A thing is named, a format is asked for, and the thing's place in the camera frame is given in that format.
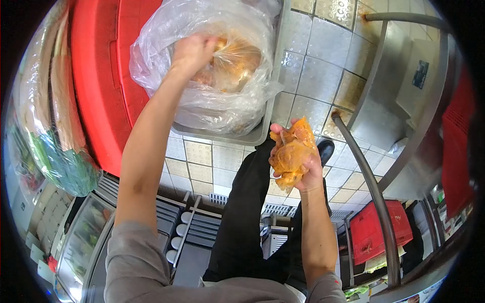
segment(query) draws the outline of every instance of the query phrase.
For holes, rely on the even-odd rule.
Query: gray sleeve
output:
[[[309,289],[306,303],[344,303],[347,302],[342,291],[342,281],[329,271],[320,276]]]
[[[128,302],[169,285],[169,266],[150,228],[126,222],[113,228],[106,257],[106,303]]]

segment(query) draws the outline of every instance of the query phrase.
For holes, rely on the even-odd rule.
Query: marinated chicken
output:
[[[276,142],[276,152],[270,157],[269,163],[275,173],[281,174],[276,184],[289,193],[308,172],[303,163],[310,155],[318,155],[315,136],[303,117],[288,130],[284,129],[279,134],[270,132],[270,137]]]

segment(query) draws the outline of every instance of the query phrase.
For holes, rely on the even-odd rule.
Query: label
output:
[[[413,85],[419,89],[423,89],[424,80],[426,79],[426,74],[428,73],[429,63],[420,60],[418,63],[418,68],[414,72]]]

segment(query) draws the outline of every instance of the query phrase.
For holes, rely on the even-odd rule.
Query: right hand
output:
[[[186,80],[206,66],[214,55],[217,37],[195,33],[175,43],[170,70]]]
[[[295,124],[298,121],[297,118],[291,119],[291,124]],[[270,126],[270,130],[275,133],[280,133],[284,127],[279,124],[273,123]],[[276,147],[271,150],[271,155],[276,152]],[[323,188],[323,168],[322,168],[322,161],[320,157],[316,155],[310,155],[307,160],[303,163],[309,171],[308,173],[303,175],[303,178],[300,182],[295,184],[295,188],[298,189],[300,192],[310,192],[314,190],[320,190]],[[273,176],[280,177],[280,174],[274,173]]]

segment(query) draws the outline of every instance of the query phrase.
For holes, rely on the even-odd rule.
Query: tiled floor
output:
[[[275,100],[272,121],[289,126],[290,118],[306,116],[317,136],[334,140],[335,153],[323,169],[330,207],[359,211],[370,201],[360,168],[341,133],[329,119],[339,110],[349,121],[369,75],[382,22],[364,23],[360,14],[412,12],[436,16],[423,0],[292,0],[291,34],[285,44],[280,82],[285,89]],[[398,23],[412,39],[437,40],[436,29]],[[377,180],[395,159],[385,150],[357,140]],[[229,195],[243,159],[254,148],[182,137],[170,133],[162,189],[183,197],[186,190]],[[289,195],[271,181],[267,203],[297,206],[299,192]]]

